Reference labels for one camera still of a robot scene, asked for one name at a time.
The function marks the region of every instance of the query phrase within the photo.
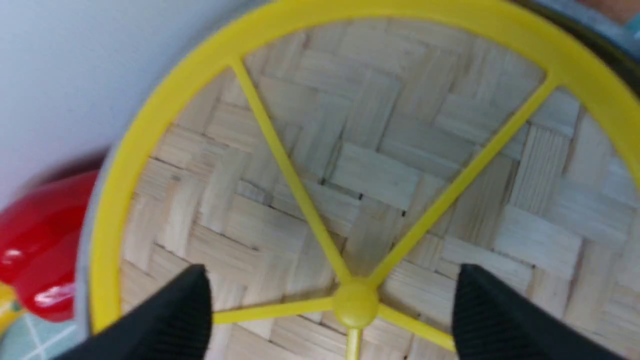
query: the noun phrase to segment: yellow blade spoke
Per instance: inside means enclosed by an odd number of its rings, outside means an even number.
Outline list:
[[[347,351],[345,360],[358,360],[360,358],[360,342],[362,340],[362,330],[349,329],[347,332]]]
[[[558,86],[555,77],[549,75],[534,94],[522,107],[502,126],[500,131],[491,139],[486,147],[471,161],[471,163],[451,183],[433,205],[424,213],[422,218],[407,232],[393,250],[376,267],[367,282],[372,286],[379,286],[402,259],[411,251],[415,244],[427,233],[435,222],[447,211],[449,206],[471,184],[480,172],[491,162],[500,150],[509,142],[527,119],[542,105],[547,97]]]
[[[326,230],[326,227],[324,226],[320,215],[318,215],[316,207],[307,194],[305,187],[302,185],[300,178],[296,174],[293,164],[287,155],[287,151],[282,145],[282,142],[278,137],[278,133],[276,133],[273,128],[269,115],[260,100],[258,91],[256,91],[249,73],[247,73],[246,67],[244,67],[241,59],[232,60],[230,65],[236,73],[238,82],[240,82],[240,86],[249,101],[249,105],[255,114],[255,118],[258,120],[258,125],[262,129],[262,133],[269,144],[269,148],[271,148],[271,152],[276,158],[278,166],[280,167],[284,178],[287,180],[293,196],[296,198],[296,201],[300,206],[300,210],[302,210],[305,218],[307,218],[307,222],[309,222],[311,230],[314,232],[320,246],[326,254],[326,257],[329,259],[329,263],[331,264],[333,271],[335,271],[340,282],[347,281],[351,278],[349,269],[347,268],[342,256],[340,256],[340,252],[331,239],[329,232]]]
[[[451,352],[456,352],[456,345],[453,342],[453,337],[446,332],[442,332],[422,321],[406,316],[405,314],[383,304],[380,304],[378,316],[398,327],[411,331],[412,333],[420,336],[421,338],[427,339],[438,346],[441,346]]]
[[[305,313],[329,311],[332,308],[333,299],[325,297],[321,299],[290,302],[288,304],[273,304],[250,307],[248,309],[222,311],[220,313],[213,314],[213,322],[215,324],[249,322],[261,319],[281,318],[284,316],[296,316]]]

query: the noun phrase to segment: white wall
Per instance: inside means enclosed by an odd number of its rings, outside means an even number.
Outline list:
[[[0,209],[119,138],[158,81],[245,0],[0,0]]]

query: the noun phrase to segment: woven bamboo mat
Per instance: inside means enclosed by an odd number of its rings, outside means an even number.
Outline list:
[[[537,66],[427,22],[359,20],[244,59],[348,267],[367,275],[541,83]],[[590,338],[640,359],[640,197],[573,95],[556,90],[381,288],[446,331],[477,263]],[[122,254],[124,311],[189,263],[217,311],[327,295],[334,276],[228,70],[149,158]],[[342,359],[331,313],[217,325],[209,359]],[[362,359],[454,359],[382,320]]]

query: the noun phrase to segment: yellow object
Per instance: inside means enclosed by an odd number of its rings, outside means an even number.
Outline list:
[[[353,279],[338,288],[333,296],[333,312],[348,329],[364,329],[378,315],[380,300],[376,288],[363,279]]]
[[[0,335],[4,334],[24,312],[11,286],[0,283]]]
[[[362,17],[406,17],[465,28],[522,54],[547,71],[547,80],[481,151],[451,187],[406,234],[364,282],[353,279],[330,239],[273,129],[242,57],[294,31],[327,22]],[[185,58],[150,96],[118,149],[106,179],[92,234],[90,309],[99,332],[120,316],[119,260],[122,231],[131,194],[147,158],[188,101],[222,70],[231,68],[249,100],[259,126],[324,253],[342,283],[334,300],[320,299],[216,313],[214,321],[241,322],[334,309],[349,325],[346,356],[357,359],[362,330],[372,313],[454,350],[450,335],[378,304],[375,293],[391,269],[482,171],[542,102],[565,86],[587,107],[609,135],[640,186],[640,102],[624,82],[570,35],[508,1],[498,0],[281,0],[270,3],[207,39]],[[361,311],[352,304],[362,302]]]
[[[213,314],[214,323],[236,323],[268,318],[281,318],[295,316],[303,313],[315,313],[316,311],[329,311],[333,309],[333,298],[304,300],[288,304],[275,304],[235,311],[224,311]]]
[[[360,341],[362,340],[362,330],[349,329],[347,332],[347,359],[358,359],[360,355]]]

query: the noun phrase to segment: teal cloth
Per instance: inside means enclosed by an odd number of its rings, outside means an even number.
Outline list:
[[[636,38],[640,38],[640,13],[627,24],[627,28],[636,34]]]

